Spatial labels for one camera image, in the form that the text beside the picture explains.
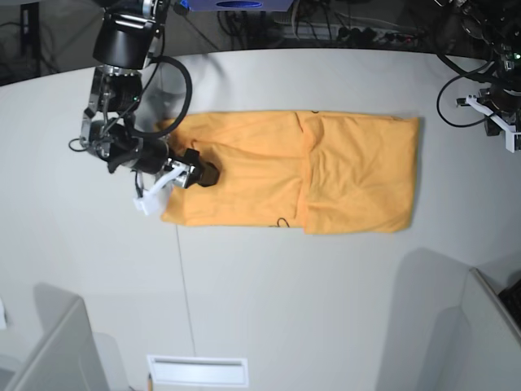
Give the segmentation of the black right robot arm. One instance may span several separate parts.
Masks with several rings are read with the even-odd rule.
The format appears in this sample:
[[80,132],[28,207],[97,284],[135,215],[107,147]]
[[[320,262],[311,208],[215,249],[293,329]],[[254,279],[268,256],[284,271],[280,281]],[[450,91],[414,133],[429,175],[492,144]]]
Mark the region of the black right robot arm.
[[[182,155],[168,145],[167,137],[188,113],[193,82],[188,69],[164,55],[164,26],[172,7],[187,7],[180,1],[99,1],[103,23],[94,44],[95,68],[89,102],[83,112],[77,152],[87,152],[104,161],[109,173],[125,166],[137,175],[167,174],[173,184],[217,184],[218,168],[188,148]],[[135,112],[150,85],[142,70],[152,65],[173,66],[185,82],[182,108],[173,122],[158,131],[138,130]]]

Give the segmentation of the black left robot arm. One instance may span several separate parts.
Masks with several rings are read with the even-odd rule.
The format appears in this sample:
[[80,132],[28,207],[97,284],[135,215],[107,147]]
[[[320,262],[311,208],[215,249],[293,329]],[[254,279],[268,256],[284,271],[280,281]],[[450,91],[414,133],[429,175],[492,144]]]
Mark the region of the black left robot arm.
[[[486,63],[465,70],[448,57],[441,47],[442,34],[460,27],[473,40],[484,44]],[[436,57],[456,73],[440,90],[436,111],[447,125],[465,129],[484,125],[489,137],[502,134],[506,149],[520,150],[520,2],[519,1],[447,1],[431,28],[431,44]],[[459,107],[474,109],[482,119],[456,124],[444,118],[440,101],[455,81],[467,79],[485,84],[477,93],[456,99]]]

